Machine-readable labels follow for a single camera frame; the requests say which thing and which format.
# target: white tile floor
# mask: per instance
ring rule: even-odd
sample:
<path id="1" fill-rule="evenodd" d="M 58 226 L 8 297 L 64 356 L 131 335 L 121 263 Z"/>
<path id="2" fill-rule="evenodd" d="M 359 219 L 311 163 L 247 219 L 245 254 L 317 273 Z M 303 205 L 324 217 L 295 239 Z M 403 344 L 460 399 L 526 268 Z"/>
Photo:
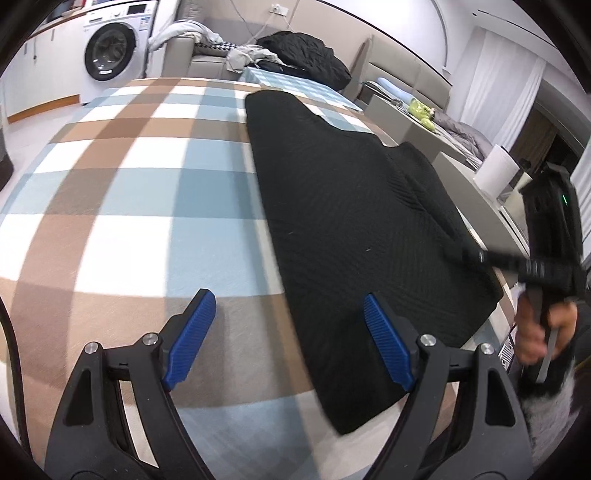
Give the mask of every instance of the white tile floor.
<path id="1" fill-rule="evenodd" d="M 0 210 L 35 157 L 80 108 L 80 105 L 65 106 L 4 127 L 4 140 L 14 164 L 14 173 L 0 191 Z"/>

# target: gray fur sleeve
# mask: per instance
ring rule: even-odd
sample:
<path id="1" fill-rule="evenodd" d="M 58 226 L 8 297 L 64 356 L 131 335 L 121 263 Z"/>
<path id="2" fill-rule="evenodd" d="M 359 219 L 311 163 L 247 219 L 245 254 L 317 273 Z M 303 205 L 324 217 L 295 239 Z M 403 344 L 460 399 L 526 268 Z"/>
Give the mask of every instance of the gray fur sleeve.
<path id="1" fill-rule="evenodd" d="M 563 379 L 558 392 L 542 393 L 523 384 L 518 390 L 536 468 L 556 449 L 576 418 L 575 414 L 570 414 L 574 390 L 574 361 L 570 362 Z"/>

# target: blue pillow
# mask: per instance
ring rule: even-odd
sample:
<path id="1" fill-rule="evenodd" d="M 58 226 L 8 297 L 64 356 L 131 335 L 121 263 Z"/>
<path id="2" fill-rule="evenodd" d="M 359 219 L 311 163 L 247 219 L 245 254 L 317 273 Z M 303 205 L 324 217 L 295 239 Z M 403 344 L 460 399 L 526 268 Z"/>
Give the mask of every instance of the blue pillow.
<path id="1" fill-rule="evenodd" d="M 380 85 L 380 87 L 389 91 L 396 98 L 400 98 L 407 105 L 410 105 L 411 100 L 414 98 L 414 96 L 411 93 L 405 92 L 404 90 L 398 88 L 396 85 L 394 85 L 392 82 L 385 79 L 384 77 L 380 77 L 377 80 L 377 82 L 378 85 Z"/>

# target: white cabinet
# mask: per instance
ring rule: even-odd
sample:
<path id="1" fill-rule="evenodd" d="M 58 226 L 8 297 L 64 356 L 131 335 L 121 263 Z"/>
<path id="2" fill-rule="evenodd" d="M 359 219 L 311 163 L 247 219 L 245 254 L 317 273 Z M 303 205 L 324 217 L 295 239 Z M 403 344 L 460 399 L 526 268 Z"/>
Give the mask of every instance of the white cabinet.
<path id="1" fill-rule="evenodd" d="M 84 16 L 35 35 L 2 75 L 6 115 L 78 95 L 83 73 Z"/>

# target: brown curtain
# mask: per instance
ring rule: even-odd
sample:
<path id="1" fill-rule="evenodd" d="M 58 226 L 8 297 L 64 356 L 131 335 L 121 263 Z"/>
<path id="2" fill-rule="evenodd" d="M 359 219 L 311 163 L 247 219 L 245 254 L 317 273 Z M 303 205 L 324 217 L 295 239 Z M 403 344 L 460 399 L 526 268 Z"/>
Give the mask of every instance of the brown curtain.
<path id="1" fill-rule="evenodd" d="M 546 157 L 557 134 L 550 120 L 532 108 L 509 154 L 516 161 L 524 158 L 535 166 Z"/>

